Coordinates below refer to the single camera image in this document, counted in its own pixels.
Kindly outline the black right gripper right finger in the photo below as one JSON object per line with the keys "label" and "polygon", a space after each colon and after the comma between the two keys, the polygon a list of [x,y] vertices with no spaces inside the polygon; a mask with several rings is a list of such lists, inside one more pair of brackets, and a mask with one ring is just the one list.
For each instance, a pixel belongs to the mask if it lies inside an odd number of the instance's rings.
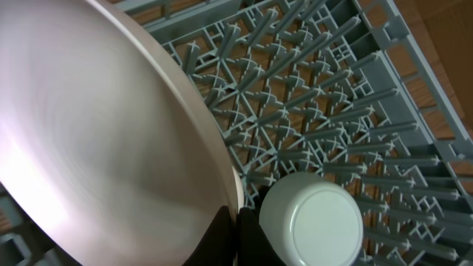
{"label": "black right gripper right finger", "polygon": [[285,266],[271,246],[250,208],[241,208],[237,216],[237,265]]}

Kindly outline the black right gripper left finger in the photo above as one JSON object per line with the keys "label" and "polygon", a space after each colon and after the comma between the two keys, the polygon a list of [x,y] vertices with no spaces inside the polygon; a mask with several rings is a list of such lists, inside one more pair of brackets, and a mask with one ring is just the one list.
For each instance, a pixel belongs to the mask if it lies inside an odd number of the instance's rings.
{"label": "black right gripper left finger", "polygon": [[183,266],[230,266],[234,260],[234,226],[228,206],[222,206]]}

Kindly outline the grey-green small bowl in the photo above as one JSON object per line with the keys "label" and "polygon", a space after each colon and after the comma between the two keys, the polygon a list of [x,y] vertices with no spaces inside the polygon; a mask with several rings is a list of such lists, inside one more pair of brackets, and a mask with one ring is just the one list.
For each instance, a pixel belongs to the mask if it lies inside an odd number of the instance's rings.
{"label": "grey-green small bowl", "polygon": [[307,172],[289,174],[270,187],[259,224],[286,265],[352,265],[364,236],[353,197]]}

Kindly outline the white plate with rice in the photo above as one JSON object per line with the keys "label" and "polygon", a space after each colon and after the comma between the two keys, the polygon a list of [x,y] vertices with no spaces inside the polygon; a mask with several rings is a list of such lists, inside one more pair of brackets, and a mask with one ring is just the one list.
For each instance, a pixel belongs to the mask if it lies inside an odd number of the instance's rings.
{"label": "white plate with rice", "polygon": [[105,1],[1,3],[1,183],[82,265],[181,265],[239,207],[200,93]]}

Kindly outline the grey dishwasher rack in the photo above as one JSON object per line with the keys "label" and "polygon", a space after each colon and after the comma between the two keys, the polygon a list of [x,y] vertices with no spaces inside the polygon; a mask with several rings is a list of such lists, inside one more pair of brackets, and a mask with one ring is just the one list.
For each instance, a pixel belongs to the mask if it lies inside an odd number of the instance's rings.
{"label": "grey dishwasher rack", "polygon": [[[352,265],[472,263],[472,139],[393,1],[118,1],[212,114],[238,211],[296,172],[363,219]],[[1,263],[82,265],[1,183]]]}

